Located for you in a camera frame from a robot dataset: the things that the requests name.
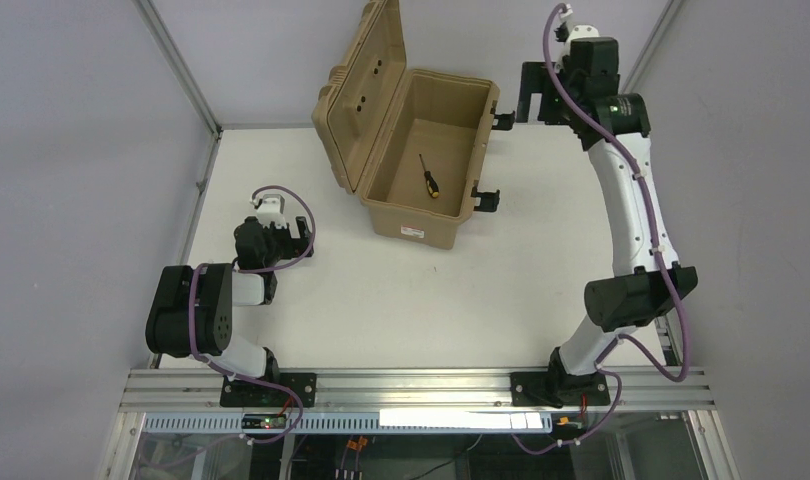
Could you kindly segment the black yellow screwdriver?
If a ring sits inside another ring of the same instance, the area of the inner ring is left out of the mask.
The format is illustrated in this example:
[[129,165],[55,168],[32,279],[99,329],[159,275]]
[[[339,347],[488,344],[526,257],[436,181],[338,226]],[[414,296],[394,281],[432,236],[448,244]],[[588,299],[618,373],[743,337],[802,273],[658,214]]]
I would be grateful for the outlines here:
[[439,185],[438,185],[437,181],[434,179],[431,171],[427,168],[427,165],[425,163],[423,155],[419,154],[418,158],[420,160],[420,164],[421,164],[421,167],[422,167],[422,170],[423,170],[423,176],[424,176],[427,192],[428,192],[428,194],[429,194],[429,196],[431,198],[438,198],[439,195],[440,195]]

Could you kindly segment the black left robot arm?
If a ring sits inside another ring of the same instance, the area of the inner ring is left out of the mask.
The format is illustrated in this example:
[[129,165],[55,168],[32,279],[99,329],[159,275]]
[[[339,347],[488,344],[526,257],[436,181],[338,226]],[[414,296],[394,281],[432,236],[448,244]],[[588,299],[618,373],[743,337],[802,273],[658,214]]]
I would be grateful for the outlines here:
[[233,309],[272,303],[276,268],[312,256],[308,219],[296,218],[298,236],[288,223],[246,218],[233,232],[236,258],[230,263],[166,266],[147,317],[149,350],[173,358],[192,357],[234,380],[249,377],[280,382],[274,353],[233,332]]

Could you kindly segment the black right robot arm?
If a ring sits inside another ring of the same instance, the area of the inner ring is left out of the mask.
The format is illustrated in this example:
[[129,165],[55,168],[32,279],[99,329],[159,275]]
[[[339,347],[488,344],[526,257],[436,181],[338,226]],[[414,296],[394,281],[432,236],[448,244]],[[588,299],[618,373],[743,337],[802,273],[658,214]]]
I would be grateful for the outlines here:
[[523,64],[516,120],[527,122],[538,94],[538,121],[566,125],[580,140],[605,202],[613,274],[585,286],[586,315],[550,356],[542,399],[557,404],[603,384],[604,358],[620,342],[633,342],[636,329],[670,312],[683,318],[683,300],[698,284],[659,211],[644,100],[619,91],[617,40],[588,30],[560,41],[558,61]]

